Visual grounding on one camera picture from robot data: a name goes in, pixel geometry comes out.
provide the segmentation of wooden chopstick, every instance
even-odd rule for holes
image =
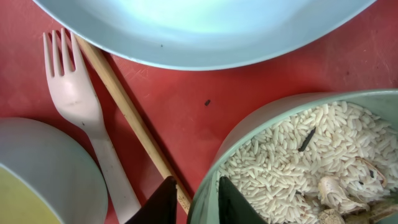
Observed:
[[[130,124],[130,127],[135,132],[138,140],[140,140],[142,146],[144,146],[144,149],[147,151],[150,159],[152,159],[157,170],[164,179],[172,175],[177,181],[177,200],[184,211],[188,213],[191,206],[191,198],[187,194],[181,180],[175,174],[163,152],[160,150],[159,145],[148,130],[148,127],[145,125],[136,107],[128,97],[105,56],[102,54],[100,49],[91,45],[81,37],[76,35],[76,39],[87,59],[90,61],[102,82],[105,84],[113,100],[116,102],[127,122]]]

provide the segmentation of white plastic fork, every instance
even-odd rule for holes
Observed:
[[[52,101],[63,118],[84,130],[89,137],[119,223],[126,223],[141,205],[106,132],[101,105],[88,76],[76,38],[71,33],[75,61],[75,71],[72,71],[65,29],[61,30],[63,72],[55,30],[52,31],[53,63],[50,59],[49,37],[46,33],[43,34],[43,39],[45,72]]]

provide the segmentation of rice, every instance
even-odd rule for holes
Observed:
[[[314,127],[312,140],[298,152]],[[290,116],[256,134],[220,165],[216,178],[229,177],[268,223],[318,223],[318,183],[326,175],[338,177],[341,186],[366,203],[398,187],[396,134],[391,124],[366,108],[337,101]],[[377,167],[387,179],[385,188],[381,176],[357,157]],[[352,207],[339,197],[331,200]]]

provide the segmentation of tabletop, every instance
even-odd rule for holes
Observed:
[[[311,44],[227,70],[182,72],[106,57],[192,197],[223,139],[259,107],[298,93],[398,88],[397,12],[398,1],[379,0]],[[0,21],[0,117],[55,126],[96,160],[87,136],[57,113],[47,88],[42,34],[61,25],[30,0],[1,1]],[[106,129],[145,203],[162,178],[99,77],[88,70]],[[177,223],[186,219],[178,205]],[[111,223],[117,219],[110,203],[106,224]]]

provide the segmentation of bowl of rice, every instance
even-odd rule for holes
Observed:
[[[370,213],[398,187],[397,111],[396,89],[306,93],[259,108],[223,141],[188,223],[219,223],[222,176],[267,223],[321,223],[329,208]]]

